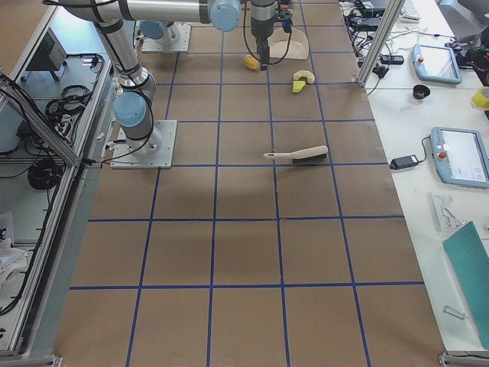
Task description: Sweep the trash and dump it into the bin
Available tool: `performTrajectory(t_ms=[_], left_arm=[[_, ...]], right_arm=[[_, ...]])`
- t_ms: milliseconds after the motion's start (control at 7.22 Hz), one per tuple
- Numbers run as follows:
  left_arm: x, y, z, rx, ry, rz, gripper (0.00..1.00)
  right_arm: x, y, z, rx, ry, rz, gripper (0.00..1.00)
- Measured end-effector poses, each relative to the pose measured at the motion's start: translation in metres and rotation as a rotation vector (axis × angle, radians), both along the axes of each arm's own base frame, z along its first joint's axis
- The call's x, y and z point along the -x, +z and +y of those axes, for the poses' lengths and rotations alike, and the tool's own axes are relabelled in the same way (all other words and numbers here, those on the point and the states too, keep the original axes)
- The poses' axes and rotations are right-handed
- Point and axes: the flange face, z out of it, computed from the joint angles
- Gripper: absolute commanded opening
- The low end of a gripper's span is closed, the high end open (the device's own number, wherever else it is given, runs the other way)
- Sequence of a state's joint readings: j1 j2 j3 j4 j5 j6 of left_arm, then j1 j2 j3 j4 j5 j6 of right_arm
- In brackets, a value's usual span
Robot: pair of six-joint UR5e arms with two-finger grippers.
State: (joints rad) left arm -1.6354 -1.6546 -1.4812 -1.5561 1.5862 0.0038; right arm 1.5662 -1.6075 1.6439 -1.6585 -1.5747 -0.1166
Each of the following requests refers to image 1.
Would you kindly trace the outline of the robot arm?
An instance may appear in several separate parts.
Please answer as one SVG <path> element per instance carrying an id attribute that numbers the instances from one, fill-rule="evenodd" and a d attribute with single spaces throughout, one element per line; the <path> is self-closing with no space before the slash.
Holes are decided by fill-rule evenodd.
<path id="1" fill-rule="evenodd" d="M 173 21 L 142 20 L 141 33 L 157 44 L 170 47 L 180 41 L 180 31 Z"/>
<path id="2" fill-rule="evenodd" d="M 44 5 L 65 8 L 70 14 L 96 27 L 123 89 L 144 85 L 149 72 L 142 67 L 134 41 L 122 30 L 125 21 L 189 21 L 212 24 L 222 32 L 234 30 L 244 1 L 44 1 Z M 251 1 L 251 34 L 255 37 L 261 69 L 270 62 L 268 38 L 276 23 L 292 27 L 292 14 L 278 1 Z"/>

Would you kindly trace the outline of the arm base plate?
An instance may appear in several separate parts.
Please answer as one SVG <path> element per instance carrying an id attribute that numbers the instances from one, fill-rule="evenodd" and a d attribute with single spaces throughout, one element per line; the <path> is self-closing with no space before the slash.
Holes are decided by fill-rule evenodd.
<path id="1" fill-rule="evenodd" d="M 161 38 L 154 39 L 146 36 L 142 52 L 146 54 L 186 53 L 189 48 L 191 29 L 190 24 L 173 23 L 165 30 Z"/>
<path id="2" fill-rule="evenodd" d="M 133 141 L 126 138 L 125 130 L 120 127 L 118 139 L 123 139 L 115 146 L 114 160 L 110 161 L 113 169 L 153 169 L 171 168 L 177 132 L 177 120 L 155 120 L 154 130 L 149 141 Z"/>

